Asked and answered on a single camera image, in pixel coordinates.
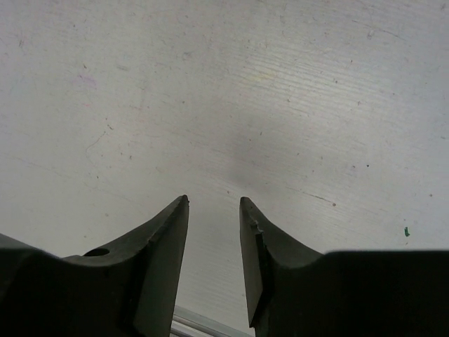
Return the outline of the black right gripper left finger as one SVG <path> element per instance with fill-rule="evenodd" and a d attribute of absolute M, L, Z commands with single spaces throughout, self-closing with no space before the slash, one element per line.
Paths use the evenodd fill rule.
<path fill-rule="evenodd" d="M 168 336 L 189 220 L 180 196 L 82 256 L 1 237 L 2 336 Z"/>

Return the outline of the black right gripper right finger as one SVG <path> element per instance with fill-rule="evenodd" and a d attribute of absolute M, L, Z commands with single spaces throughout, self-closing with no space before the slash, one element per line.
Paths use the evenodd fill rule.
<path fill-rule="evenodd" d="M 248 322 L 257 336 L 447 336 L 447 251 L 319 253 L 239 204 Z"/>

